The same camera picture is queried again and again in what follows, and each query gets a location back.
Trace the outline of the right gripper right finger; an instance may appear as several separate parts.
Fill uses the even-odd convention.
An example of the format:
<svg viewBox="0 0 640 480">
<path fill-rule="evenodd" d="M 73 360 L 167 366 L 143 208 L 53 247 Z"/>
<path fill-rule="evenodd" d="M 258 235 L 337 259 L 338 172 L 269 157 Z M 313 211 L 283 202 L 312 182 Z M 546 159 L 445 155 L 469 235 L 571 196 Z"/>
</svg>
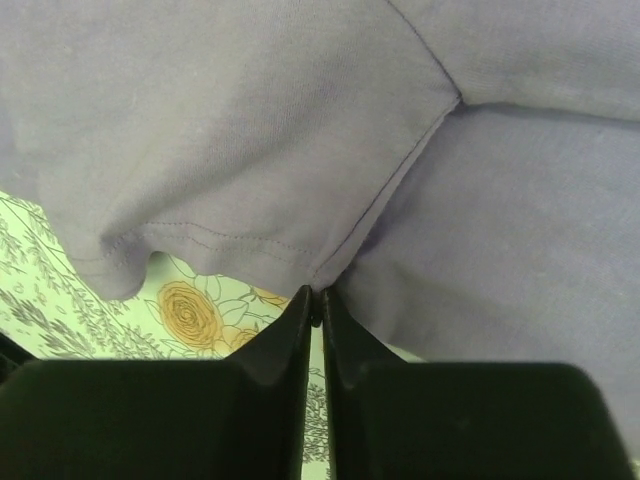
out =
<svg viewBox="0 0 640 480">
<path fill-rule="evenodd" d="M 335 479 L 630 479 L 604 399 L 563 363 L 409 362 L 320 294 Z"/>
</svg>

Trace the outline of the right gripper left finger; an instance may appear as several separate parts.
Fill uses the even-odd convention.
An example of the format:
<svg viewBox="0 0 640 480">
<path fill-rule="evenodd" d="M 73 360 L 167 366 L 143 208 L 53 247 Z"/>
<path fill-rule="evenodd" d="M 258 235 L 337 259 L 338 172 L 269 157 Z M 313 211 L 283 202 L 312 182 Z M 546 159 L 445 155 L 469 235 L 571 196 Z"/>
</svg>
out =
<svg viewBox="0 0 640 480">
<path fill-rule="evenodd" d="M 5 479 L 297 479 L 313 294 L 222 360 L 38 360 L 1 387 Z"/>
</svg>

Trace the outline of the purple t shirt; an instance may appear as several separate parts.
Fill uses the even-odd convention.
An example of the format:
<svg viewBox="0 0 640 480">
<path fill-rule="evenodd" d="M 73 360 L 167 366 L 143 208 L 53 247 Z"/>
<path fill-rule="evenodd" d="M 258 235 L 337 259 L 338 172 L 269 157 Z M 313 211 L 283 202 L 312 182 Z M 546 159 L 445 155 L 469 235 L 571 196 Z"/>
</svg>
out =
<svg viewBox="0 0 640 480">
<path fill-rule="evenodd" d="M 639 403 L 635 1 L 5 1 L 1 187 L 105 298 L 163 252 Z"/>
</svg>

